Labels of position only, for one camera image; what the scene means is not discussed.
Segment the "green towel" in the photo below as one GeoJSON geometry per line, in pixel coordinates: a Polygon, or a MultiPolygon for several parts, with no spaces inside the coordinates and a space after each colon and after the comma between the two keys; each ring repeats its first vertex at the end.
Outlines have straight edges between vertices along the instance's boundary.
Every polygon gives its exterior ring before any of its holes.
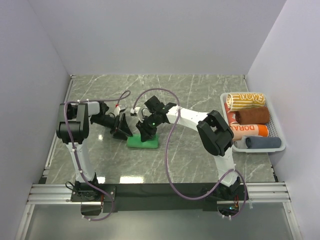
{"type": "Polygon", "coordinates": [[[158,136],[155,135],[152,139],[142,142],[140,134],[129,136],[126,141],[128,148],[136,149],[157,149],[159,146],[158,136]]]}

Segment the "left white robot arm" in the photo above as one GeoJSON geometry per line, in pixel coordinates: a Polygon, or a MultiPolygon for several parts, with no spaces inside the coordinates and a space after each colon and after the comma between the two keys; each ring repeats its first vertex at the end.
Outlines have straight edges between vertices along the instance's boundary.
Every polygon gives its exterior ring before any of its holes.
{"type": "Polygon", "coordinates": [[[95,201],[101,196],[97,174],[89,159],[87,138],[90,125],[97,124],[110,130],[114,139],[127,140],[133,134],[127,124],[125,108],[117,105],[115,112],[103,101],[60,104],[56,135],[67,147],[75,169],[72,193],[95,201]]]}

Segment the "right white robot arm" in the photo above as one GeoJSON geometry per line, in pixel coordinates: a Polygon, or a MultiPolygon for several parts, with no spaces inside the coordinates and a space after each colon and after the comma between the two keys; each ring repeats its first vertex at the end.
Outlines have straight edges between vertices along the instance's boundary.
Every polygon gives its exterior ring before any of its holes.
{"type": "Polygon", "coordinates": [[[219,183],[213,195],[222,200],[230,200],[238,193],[240,177],[235,171],[232,145],[233,131],[216,111],[198,112],[186,109],[179,103],[164,104],[156,96],[144,103],[149,116],[143,116],[143,108],[134,106],[130,110],[132,116],[138,116],[136,124],[142,142],[151,140],[161,124],[176,124],[192,129],[199,134],[205,150],[213,155],[218,170],[219,183]]]}

